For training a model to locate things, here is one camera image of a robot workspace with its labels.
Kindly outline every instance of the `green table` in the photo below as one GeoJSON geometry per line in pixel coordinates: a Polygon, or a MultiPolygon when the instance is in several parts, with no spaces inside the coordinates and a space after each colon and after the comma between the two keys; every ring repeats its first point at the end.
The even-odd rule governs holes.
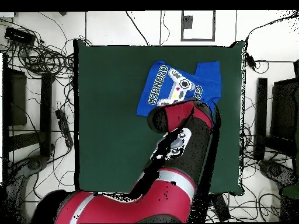
{"type": "Polygon", "coordinates": [[[86,191],[129,192],[161,135],[152,132],[137,105],[150,67],[164,60],[195,73],[198,62],[220,61],[222,120],[211,193],[241,195],[239,133],[241,67],[245,42],[233,47],[93,46],[78,40],[79,186],[86,191]]]}

